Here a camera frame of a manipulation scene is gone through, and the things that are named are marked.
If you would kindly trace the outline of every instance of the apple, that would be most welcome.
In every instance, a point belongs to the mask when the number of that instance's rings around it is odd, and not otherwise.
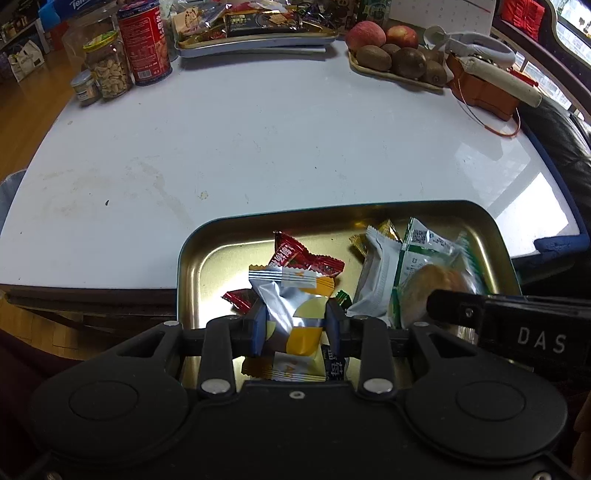
[[[412,28],[406,25],[395,25],[390,27],[386,32],[386,43],[393,43],[400,48],[417,48],[418,35]]]
[[[386,43],[386,34],[378,24],[364,20],[349,30],[345,43],[352,52],[357,52],[366,45],[381,47]]]

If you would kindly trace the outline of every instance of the paper bag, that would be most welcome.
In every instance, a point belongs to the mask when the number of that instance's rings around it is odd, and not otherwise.
[[[12,73],[18,82],[22,81],[38,66],[45,63],[41,49],[31,40],[25,43],[25,46],[16,55],[10,55],[8,58]]]

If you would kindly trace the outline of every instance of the calendar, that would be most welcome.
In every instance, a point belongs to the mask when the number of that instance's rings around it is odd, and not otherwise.
[[[439,25],[447,33],[490,35],[495,4],[495,0],[392,0],[389,17],[423,28]]]

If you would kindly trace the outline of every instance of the gold tray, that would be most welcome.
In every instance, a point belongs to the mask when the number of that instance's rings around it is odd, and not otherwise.
[[[351,205],[224,218],[195,230],[178,259],[178,320],[185,328],[203,328],[213,318],[235,313],[222,295],[250,288],[248,267],[268,263],[274,252],[273,232],[277,230],[296,237],[312,253],[344,261],[345,270],[336,278],[335,292],[344,290],[352,298],[363,258],[351,246],[349,237],[388,218],[404,236],[411,216],[445,238],[455,239],[460,231],[466,231],[489,290],[521,294],[501,233],[477,204],[451,200]],[[357,371],[358,366],[353,369],[352,364],[353,359],[349,370]],[[240,373],[241,365],[242,359],[234,360],[238,387],[248,378]],[[183,384],[187,388],[196,387],[198,368],[198,357],[186,359]],[[354,383],[356,374],[348,373]]]
[[[401,77],[400,75],[396,75],[395,73],[390,72],[380,72],[379,70],[369,69],[367,67],[362,67],[359,63],[357,63],[357,59],[355,55],[349,51],[349,65],[353,70],[356,70],[359,73],[365,75],[371,75],[373,77],[382,77],[388,80],[395,80],[396,82],[404,82],[409,83],[410,85],[415,85],[417,87],[425,88],[427,90],[431,90],[432,92],[443,92],[442,87],[438,87],[436,85],[431,85],[430,83],[426,82],[419,82],[418,80],[407,79],[406,77]]]

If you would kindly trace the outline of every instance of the jar lid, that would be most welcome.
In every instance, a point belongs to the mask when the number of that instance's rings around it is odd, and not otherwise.
[[[111,30],[107,33],[103,33],[103,34],[99,35],[98,37],[93,38],[88,43],[86,43],[82,47],[82,50],[84,50],[87,53],[91,52],[91,51],[98,50],[99,48],[104,47],[105,45],[108,45],[109,43],[111,43],[114,39],[117,38],[117,35],[118,35],[118,33],[115,30]]]
[[[83,72],[80,72],[74,78],[72,78],[72,81],[70,82],[70,86],[77,87],[78,85],[82,85],[91,79],[92,79],[92,73],[90,72],[90,70],[85,70]]]
[[[140,0],[139,2],[122,6],[117,13],[117,18],[122,20],[124,18],[133,17],[134,15],[152,10],[159,5],[160,0]]]

